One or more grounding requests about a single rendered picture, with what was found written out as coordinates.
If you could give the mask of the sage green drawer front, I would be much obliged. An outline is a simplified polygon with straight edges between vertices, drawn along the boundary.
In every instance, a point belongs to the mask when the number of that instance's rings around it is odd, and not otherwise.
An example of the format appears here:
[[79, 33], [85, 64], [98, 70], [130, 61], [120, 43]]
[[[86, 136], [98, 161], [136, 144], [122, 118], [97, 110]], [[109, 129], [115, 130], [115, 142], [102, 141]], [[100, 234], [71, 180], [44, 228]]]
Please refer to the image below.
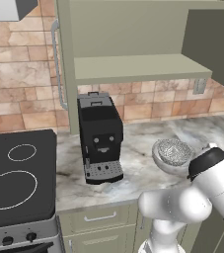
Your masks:
[[136, 201], [105, 204], [59, 211], [64, 236], [134, 225], [137, 220]]

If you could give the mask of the black coffee machine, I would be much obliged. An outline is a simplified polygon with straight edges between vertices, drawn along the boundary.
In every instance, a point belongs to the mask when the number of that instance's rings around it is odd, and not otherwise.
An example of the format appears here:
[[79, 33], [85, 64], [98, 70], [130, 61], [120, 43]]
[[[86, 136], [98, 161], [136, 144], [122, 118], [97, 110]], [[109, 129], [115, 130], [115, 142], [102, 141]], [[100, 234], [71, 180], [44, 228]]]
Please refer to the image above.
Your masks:
[[86, 183], [100, 185], [121, 180], [123, 123], [111, 96], [100, 92], [80, 94], [77, 105]]

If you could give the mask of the dark green cabinet door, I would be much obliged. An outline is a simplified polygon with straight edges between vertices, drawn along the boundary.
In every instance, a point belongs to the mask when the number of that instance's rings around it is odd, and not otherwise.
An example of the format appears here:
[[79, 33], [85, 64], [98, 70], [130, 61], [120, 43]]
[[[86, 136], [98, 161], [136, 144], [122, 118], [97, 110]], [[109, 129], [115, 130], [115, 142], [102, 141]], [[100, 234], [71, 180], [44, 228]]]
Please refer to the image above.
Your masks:
[[189, 10], [182, 54], [224, 86], [224, 10]]

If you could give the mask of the sage green cabinet door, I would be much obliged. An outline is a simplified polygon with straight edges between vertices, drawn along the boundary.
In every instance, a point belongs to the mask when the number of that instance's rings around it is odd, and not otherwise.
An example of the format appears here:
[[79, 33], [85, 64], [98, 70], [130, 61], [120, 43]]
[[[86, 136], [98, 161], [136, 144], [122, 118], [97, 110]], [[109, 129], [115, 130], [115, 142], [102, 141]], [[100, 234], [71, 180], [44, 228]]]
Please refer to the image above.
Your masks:
[[77, 95], [78, 89], [75, 77], [73, 37], [70, 16], [70, 0], [56, 0], [56, 13], [59, 23], [60, 63], [63, 71], [63, 81], [66, 90], [66, 101], [70, 132], [79, 133]]

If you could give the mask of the grey bowl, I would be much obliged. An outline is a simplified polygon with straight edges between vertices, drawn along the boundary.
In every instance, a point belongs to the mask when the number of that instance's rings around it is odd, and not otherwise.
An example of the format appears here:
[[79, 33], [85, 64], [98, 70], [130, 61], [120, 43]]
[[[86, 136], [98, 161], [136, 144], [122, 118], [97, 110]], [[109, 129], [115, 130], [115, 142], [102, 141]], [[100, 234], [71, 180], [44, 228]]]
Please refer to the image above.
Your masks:
[[152, 147], [152, 157], [158, 168], [170, 175], [177, 175], [181, 177], [186, 176], [188, 171], [188, 165], [194, 156], [193, 149], [187, 144], [192, 150], [192, 157], [190, 158], [190, 160], [182, 166], [172, 166], [165, 163], [159, 156], [157, 145], [160, 140], [161, 139], [157, 140]]

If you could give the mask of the sage green cupboard door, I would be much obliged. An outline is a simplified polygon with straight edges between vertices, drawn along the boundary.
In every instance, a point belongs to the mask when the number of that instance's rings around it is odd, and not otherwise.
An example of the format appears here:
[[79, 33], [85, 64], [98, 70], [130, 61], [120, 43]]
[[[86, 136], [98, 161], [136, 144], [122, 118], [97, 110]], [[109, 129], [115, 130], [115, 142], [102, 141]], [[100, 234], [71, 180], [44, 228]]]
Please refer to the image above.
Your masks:
[[139, 247], [146, 239], [149, 238], [149, 234], [151, 231], [152, 219], [148, 217], [144, 217], [144, 228], [140, 229], [142, 217], [144, 216], [141, 213], [137, 215], [133, 253], [138, 253]]
[[66, 253], [70, 253], [68, 241], [72, 240], [73, 253], [133, 253], [135, 225], [64, 236]]

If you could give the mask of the grey wall socket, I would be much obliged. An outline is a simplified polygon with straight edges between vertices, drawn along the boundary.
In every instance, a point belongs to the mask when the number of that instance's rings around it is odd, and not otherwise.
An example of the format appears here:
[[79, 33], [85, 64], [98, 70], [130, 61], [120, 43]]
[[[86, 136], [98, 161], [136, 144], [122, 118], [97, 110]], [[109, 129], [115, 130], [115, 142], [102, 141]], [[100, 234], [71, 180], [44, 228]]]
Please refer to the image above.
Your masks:
[[196, 79], [193, 86], [193, 94], [200, 95], [204, 93], [206, 87], [206, 80], [203, 78]]

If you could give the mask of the grey range hood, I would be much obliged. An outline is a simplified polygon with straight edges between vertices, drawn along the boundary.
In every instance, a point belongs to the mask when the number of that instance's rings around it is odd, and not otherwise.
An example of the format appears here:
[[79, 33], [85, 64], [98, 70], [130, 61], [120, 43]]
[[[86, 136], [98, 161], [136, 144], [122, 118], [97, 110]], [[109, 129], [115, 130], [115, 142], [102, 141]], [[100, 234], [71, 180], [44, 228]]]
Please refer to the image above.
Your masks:
[[0, 22], [21, 21], [37, 5], [37, 0], [0, 0]]

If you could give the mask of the black hob stove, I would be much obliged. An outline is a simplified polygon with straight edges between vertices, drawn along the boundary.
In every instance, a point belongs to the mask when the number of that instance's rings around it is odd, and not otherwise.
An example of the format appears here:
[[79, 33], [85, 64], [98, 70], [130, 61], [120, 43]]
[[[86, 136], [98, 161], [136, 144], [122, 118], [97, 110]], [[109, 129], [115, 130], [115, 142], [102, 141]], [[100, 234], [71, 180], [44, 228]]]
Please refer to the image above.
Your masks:
[[[56, 197], [56, 134], [51, 129], [0, 134], [0, 250], [52, 242], [64, 253]], [[28, 233], [37, 239], [30, 242]], [[11, 245], [2, 240], [12, 236]]]

